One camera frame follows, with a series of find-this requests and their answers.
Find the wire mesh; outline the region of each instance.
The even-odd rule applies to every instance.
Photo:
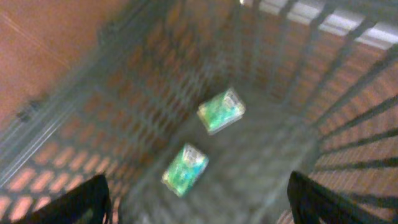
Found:
[[[359,41],[379,24],[374,14],[360,16],[344,35],[321,29],[344,8],[339,4],[178,0],[132,7],[105,29],[74,80],[2,136],[0,217],[17,220],[105,172],[118,222],[122,197],[198,104],[227,83],[245,83],[319,130],[312,179],[396,219],[397,44]],[[300,14],[303,6],[311,13]],[[291,213],[278,222],[291,223]]]

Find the plastic basket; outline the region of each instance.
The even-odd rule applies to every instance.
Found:
[[[105,172],[115,223],[292,223],[287,179],[301,170],[394,222],[398,46],[369,34],[392,9],[134,1],[61,90],[1,136],[0,217]],[[342,12],[357,25],[332,34]],[[209,136],[196,110],[229,86],[247,111]],[[178,198],[160,180],[185,142],[210,160]]]

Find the small package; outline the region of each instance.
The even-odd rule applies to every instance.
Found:
[[[162,182],[179,197],[193,186],[207,166],[208,158],[191,144],[183,149],[164,172]]]
[[[230,88],[199,106],[198,115],[209,134],[215,134],[242,118],[245,107]]]

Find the foil packet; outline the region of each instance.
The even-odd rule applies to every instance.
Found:
[[[205,170],[208,158],[191,144],[185,144],[164,172],[162,182],[177,196],[184,196]]]
[[[212,135],[242,118],[246,108],[233,88],[202,103],[198,115]]]

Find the basket bottom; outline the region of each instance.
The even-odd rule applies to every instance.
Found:
[[[167,151],[123,200],[123,223],[275,223],[289,208],[292,170],[308,173],[318,157],[317,131],[266,100],[237,88],[246,104],[243,118],[209,136],[193,115]],[[185,142],[209,157],[193,188],[178,198],[160,182]]]

